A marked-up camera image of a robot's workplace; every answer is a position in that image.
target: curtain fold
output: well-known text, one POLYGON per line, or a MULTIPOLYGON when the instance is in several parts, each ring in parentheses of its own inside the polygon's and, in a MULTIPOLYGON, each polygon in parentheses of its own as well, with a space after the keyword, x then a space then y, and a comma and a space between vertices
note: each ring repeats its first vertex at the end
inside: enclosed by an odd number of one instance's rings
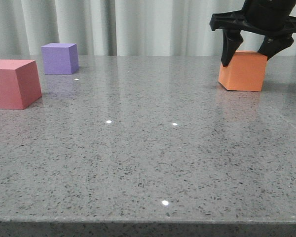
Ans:
MULTIPOLYGON (((220 55, 213 13, 244 0, 0 0, 0 54, 40 54, 51 42, 77 43, 80 55, 220 55)), ((292 15, 296 16, 296 7, 292 15)), ((242 32, 240 49, 263 36, 242 32)), ((280 55, 296 55, 295 43, 280 55)))

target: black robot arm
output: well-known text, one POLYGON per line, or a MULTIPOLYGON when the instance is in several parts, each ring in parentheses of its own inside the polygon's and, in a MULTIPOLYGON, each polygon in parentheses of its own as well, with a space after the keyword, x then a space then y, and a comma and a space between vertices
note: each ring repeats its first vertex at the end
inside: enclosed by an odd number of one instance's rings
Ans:
POLYGON ((264 35, 259 53, 270 59, 290 47, 296 17, 290 16, 296 0, 246 0, 240 11, 213 14, 210 26, 223 31, 222 65, 228 66, 243 42, 241 31, 264 35))

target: cube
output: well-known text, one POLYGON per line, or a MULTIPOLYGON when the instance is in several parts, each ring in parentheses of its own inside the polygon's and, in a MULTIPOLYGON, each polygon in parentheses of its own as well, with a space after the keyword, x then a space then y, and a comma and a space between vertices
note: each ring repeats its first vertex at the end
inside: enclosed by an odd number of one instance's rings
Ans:
POLYGON ((0 109, 23 110, 40 97, 34 60, 0 60, 0 109))
POLYGON ((219 83, 227 90, 261 91, 267 56, 253 51, 237 51, 229 65, 221 65, 219 83))
POLYGON ((41 47, 45 74, 71 75, 79 69, 75 43, 50 43, 41 47))

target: speckled granite surface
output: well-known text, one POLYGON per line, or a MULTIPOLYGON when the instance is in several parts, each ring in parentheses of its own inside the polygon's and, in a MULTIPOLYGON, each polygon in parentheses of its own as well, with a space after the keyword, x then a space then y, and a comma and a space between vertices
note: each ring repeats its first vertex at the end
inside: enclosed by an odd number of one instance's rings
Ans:
POLYGON ((221 88, 219 57, 80 56, 69 76, 44 75, 40 56, 3 58, 35 59, 43 97, 0 110, 0 232, 296 233, 296 57, 270 60, 261 93, 221 88))

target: purple cube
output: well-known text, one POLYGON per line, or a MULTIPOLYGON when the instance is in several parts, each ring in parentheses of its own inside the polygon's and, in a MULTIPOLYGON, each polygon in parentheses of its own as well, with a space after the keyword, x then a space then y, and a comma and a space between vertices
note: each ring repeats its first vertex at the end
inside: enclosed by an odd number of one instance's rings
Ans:
POLYGON ((45 74, 71 75, 79 69, 75 43, 50 43, 41 47, 45 74))

